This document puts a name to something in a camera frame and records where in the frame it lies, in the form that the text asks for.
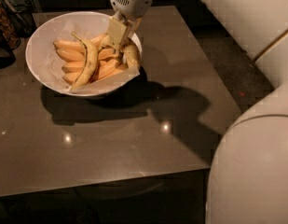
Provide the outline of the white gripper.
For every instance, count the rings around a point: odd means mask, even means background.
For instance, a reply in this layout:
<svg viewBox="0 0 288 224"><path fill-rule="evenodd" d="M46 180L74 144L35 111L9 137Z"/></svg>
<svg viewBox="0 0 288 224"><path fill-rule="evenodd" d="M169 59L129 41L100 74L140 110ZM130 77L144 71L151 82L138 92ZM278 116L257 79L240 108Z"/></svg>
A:
<svg viewBox="0 0 288 224"><path fill-rule="evenodd" d="M107 33L110 45L122 50L132 38L142 21L141 17L151 7L153 0L110 0L115 16L109 19Z"/></svg>

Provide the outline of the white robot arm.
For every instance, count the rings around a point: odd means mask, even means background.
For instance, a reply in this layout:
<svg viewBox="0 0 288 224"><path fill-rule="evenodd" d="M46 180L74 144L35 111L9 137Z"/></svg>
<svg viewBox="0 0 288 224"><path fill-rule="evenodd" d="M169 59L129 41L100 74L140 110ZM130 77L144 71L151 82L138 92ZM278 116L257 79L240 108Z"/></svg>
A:
<svg viewBox="0 0 288 224"><path fill-rule="evenodd" d="M288 0L200 1L274 88L215 150L205 224L288 224Z"/></svg>

